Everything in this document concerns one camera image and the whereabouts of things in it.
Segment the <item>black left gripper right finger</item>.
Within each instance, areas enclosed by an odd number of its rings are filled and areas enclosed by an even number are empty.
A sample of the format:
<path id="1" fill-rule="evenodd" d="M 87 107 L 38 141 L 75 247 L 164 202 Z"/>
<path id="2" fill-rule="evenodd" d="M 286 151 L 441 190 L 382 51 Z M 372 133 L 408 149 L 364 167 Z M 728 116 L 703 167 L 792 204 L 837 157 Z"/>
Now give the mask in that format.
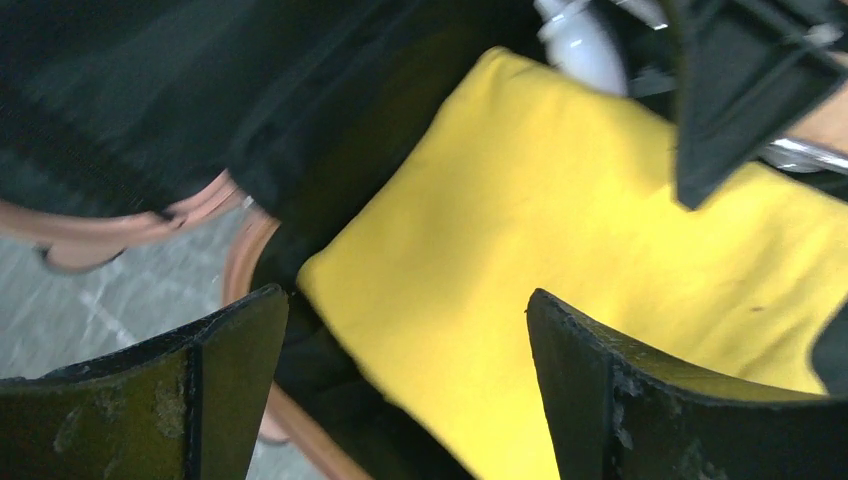
<path id="1" fill-rule="evenodd" d="M 527 327 L 563 479 L 843 479 L 847 401 L 723 375 L 545 290 Z"/>

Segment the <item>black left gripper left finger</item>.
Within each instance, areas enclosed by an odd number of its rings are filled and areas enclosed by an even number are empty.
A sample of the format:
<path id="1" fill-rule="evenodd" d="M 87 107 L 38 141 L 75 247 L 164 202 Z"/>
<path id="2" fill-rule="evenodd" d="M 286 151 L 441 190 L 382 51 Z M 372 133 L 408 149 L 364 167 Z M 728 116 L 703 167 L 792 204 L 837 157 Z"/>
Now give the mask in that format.
<path id="1" fill-rule="evenodd" d="M 288 315 L 277 286 L 131 347 L 1 383 L 5 479 L 243 479 Z"/>

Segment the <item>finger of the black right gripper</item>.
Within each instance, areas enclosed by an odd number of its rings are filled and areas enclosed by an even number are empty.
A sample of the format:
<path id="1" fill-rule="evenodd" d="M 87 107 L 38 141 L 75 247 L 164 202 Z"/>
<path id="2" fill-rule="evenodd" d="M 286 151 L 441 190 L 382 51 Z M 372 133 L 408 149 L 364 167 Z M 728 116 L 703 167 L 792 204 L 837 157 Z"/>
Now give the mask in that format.
<path id="1" fill-rule="evenodd" d="M 697 209 L 837 91 L 841 1 L 664 1 L 675 45 L 677 200 Z"/>

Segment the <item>pink hard-shell suitcase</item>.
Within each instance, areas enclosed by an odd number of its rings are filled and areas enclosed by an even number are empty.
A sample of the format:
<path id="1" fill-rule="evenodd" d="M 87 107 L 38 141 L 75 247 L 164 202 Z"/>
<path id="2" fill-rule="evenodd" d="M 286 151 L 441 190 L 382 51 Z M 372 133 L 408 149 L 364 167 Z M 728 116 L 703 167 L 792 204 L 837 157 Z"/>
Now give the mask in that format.
<path id="1" fill-rule="evenodd" d="M 45 240 L 168 235 L 239 193 L 280 220 L 290 289 L 494 48 L 531 61 L 527 1 L 5 1 L 1 218 Z M 391 479 L 478 478 L 324 323 L 286 385 Z"/>

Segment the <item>yellow garment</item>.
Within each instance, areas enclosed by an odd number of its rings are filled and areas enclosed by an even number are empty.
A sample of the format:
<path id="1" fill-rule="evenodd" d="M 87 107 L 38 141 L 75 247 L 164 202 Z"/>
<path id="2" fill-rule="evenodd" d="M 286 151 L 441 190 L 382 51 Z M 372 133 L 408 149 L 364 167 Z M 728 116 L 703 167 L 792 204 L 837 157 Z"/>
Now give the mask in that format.
<path id="1" fill-rule="evenodd" d="M 554 479 L 524 310 L 545 289 L 708 369 L 821 394 L 847 207 L 759 163 L 675 202 L 674 128 L 487 51 L 297 284 L 391 400 L 481 479 Z"/>

